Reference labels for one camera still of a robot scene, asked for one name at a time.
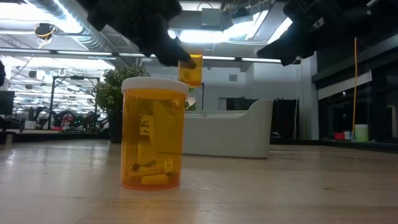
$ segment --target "black robotic arm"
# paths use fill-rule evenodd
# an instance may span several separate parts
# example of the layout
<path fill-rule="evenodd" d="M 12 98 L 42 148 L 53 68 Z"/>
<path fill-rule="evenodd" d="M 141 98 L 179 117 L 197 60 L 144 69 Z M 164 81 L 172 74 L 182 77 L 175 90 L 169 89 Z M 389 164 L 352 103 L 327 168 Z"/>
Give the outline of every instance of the black robotic arm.
<path fill-rule="evenodd" d="M 182 11 L 177 0 L 78 0 L 88 11 L 88 22 L 96 29 L 113 27 L 134 42 L 146 57 L 156 55 L 166 66 L 196 63 L 181 47 L 178 38 L 168 34 L 169 21 Z"/>

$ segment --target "table surface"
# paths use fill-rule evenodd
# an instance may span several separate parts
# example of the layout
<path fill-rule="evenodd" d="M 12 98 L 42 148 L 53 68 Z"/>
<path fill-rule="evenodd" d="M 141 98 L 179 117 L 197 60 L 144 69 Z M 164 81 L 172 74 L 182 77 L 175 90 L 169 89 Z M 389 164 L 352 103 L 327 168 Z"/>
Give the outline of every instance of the table surface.
<path fill-rule="evenodd" d="M 181 186 L 120 186 L 120 145 L 0 150 L 0 223 L 394 223 L 398 155 L 272 146 L 266 160 L 183 157 Z"/>

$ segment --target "ceiling duct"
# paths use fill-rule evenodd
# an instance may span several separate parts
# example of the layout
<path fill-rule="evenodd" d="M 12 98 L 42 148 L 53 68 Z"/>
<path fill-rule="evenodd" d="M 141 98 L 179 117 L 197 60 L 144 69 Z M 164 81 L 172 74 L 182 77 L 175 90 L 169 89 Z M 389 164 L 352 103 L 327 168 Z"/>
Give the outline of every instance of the ceiling duct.
<path fill-rule="evenodd" d="M 82 30 L 76 37 L 73 37 L 76 41 L 85 46 L 89 51 L 101 51 L 101 52 L 115 52 L 116 48 L 109 43 L 109 41 L 98 32 L 91 24 L 86 21 L 87 15 L 83 8 L 74 1 L 62 1 L 59 0 L 25 0 L 28 4 L 32 4 L 38 9 L 49 13 L 56 17 L 60 21 L 67 21 L 70 19 L 76 20 L 77 23 L 82 27 Z"/>

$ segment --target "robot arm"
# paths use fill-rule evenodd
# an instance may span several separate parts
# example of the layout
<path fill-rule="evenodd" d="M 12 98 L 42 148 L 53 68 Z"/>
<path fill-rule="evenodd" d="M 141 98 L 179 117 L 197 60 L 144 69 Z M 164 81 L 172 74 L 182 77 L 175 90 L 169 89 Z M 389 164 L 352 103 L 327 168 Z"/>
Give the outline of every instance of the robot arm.
<path fill-rule="evenodd" d="M 0 61 L 0 86 L 3 86 L 5 78 L 6 78 L 6 70 L 4 65 Z"/>
<path fill-rule="evenodd" d="M 78 0 L 88 11 L 88 22 L 96 29 L 113 27 L 134 42 L 146 57 L 156 55 L 166 66 L 196 63 L 180 46 L 179 40 L 168 34 L 169 21 L 182 11 L 177 0 Z"/>
<path fill-rule="evenodd" d="M 258 51 L 260 58 L 279 59 L 283 66 L 297 57 L 307 58 L 314 51 L 338 44 L 347 37 L 372 32 L 377 0 L 289 0 L 284 13 L 292 25 L 275 42 Z"/>

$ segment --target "fluorescent light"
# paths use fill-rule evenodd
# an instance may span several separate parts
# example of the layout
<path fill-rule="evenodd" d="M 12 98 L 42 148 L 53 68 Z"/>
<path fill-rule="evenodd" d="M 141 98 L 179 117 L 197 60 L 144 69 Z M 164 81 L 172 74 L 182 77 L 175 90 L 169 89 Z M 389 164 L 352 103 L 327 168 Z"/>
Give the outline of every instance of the fluorescent light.
<path fill-rule="evenodd" d="M 116 60 L 116 57 L 88 56 L 87 59 Z"/>
<path fill-rule="evenodd" d="M 50 22 L 54 17 L 31 4 L 0 3 L 0 19 Z"/>
<path fill-rule="evenodd" d="M 75 90 L 75 91 L 80 91 L 80 88 L 75 85 L 68 85 L 67 88 L 69 88 L 71 90 Z"/>
<path fill-rule="evenodd" d="M 185 43 L 209 44 L 226 41 L 221 31 L 183 30 L 180 40 Z"/>
<path fill-rule="evenodd" d="M 203 56 L 205 60 L 235 60 L 234 57 Z"/>
<path fill-rule="evenodd" d="M 251 30 L 253 25 L 253 21 L 249 22 L 240 22 L 231 26 L 230 28 L 224 30 L 223 35 L 226 40 L 243 37 L 247 35 L 247 33 Z"/>
<path fill-rule="evenodd" d="M 258 16 L 257 19 L 255 19 L 254 25 L 251 27 L 250 31 L 248 32 L 246 36 L 246 40 L 253 38 L 254 35 L 257 33 L 257 31 L 260 29 L 261 24 L 264 22 L 268 15 L 268 10 L 262 11 L 260 15 Z"/>
<path fill-rule="evenodd" d="M 145 57 L 145 55 L 143 54 L 139 54 L 139 53 L 133 53 L 133 54 L 129 54 L 129 53 L 119 53 L 120 57 Z"/>
<path fill-rule="evenodd" d="M 87 55 L 87 56 L 112 56 L 110 52 L 77 52 L 77 51 L 69 51 L 69 50 L 58 50 L 58 54 L 67 54 L 67 55 Z"/>
<path fill-rule="evenodd" d="M 202 11 L 202 9 L 221 9 L 220 2 L 206 2 L 206 1 L 180 1 L 182 10 L 184 11 Z"/>
<path fill-rule="evenodd" d="M 34 31 L 20 31 L 20 30 L 0 30 L 0 34 L 26 35 L 26 34 L 35 34 L 35 32 Z"/>
<path fill-rule="evenodd" d="M 266 58 L 242 58 L 242 62 L 269 62 L 269 63 L 280 63 L 277 59 L 266 59 Z"/>
<path fill-rule="evenodd" d="M 51 93 L 32 93 L 32 92 L 15 92 L 15 95 L 29 96 L 51 96 Z M 93 96 L 84 93 L 54 93 L 54 96 L 75 96 L 76 98 L 94 99 Z"/>
<path fill-rule="evenodd" d="M 177 37 L 177 33 L 174 30 L 168 30 L 167 33 L 169 33 L 169 36 L 172 39 L 175 39 Z"/>
<path fill-rule="evenodd" d="M 50 54 L 49 50 L 39 50 L 39 49 L 9 49 L 0 48 L 0 52 L 6 53 L 22 53 L 22 54 Z"/>
<path fill-rule="evenodd" d="M 281 35 L 292 25 L 292 21 L 289 18 L 286 18 L 285 21 L 275 30 L 272 37 L 267 41 L 268 44 L 272 43 L 273 41 L 279 39 Z"/>

